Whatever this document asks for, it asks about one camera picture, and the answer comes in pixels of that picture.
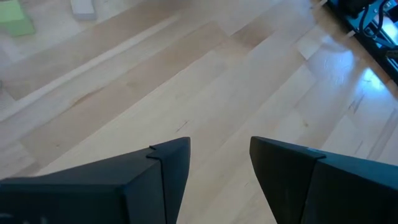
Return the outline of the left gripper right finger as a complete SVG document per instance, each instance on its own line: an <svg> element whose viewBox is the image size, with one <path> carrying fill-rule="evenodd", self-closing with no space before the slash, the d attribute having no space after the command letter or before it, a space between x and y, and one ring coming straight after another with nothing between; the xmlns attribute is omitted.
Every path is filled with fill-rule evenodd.
<svg viewBox="0 0 398 224"><path fill-rule="evenodd" d="M259 136L249 154L277 224L398 224L398 166Z"/></svg>

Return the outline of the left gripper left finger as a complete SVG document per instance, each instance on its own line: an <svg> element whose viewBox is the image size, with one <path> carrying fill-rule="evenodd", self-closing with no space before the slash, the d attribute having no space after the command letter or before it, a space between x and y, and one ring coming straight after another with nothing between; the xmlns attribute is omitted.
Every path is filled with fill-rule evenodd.
<svg viewBox="0 0 398 224"><path fill-rule="evenodd" d="M190 138L47 175L0 180L0 224L176 224Z"/></svg>

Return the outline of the light wooden block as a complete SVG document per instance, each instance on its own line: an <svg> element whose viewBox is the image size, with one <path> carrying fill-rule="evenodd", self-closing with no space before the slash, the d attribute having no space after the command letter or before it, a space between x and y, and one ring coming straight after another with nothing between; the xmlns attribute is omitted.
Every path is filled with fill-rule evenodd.
<svg viewBox="0 0 398 224"><path fill-rule="evenodd" d="M70 0L74 17L81 21L96 20L96 10L93 0Z"/></svg>

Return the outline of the green block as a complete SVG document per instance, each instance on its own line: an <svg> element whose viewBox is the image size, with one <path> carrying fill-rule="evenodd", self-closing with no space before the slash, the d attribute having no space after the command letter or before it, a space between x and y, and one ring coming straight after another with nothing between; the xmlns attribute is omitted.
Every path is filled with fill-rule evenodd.
<svg viewBox="0 0 398 224"><path fill-rule="evenodd" d="M35 33L33 22L19 0L0 0L0 27L12 37Z"/></svg>

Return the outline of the black aluminium frame rail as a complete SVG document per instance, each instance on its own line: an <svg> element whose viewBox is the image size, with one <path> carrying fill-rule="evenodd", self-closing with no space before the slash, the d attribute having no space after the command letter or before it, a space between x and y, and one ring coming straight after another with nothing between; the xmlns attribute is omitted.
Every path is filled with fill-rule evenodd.
<svg viewBox="0 0 398 224"><path fill-rule="evenodd" d="M326 0L326 5L398 85L398 0Z"/></svg>

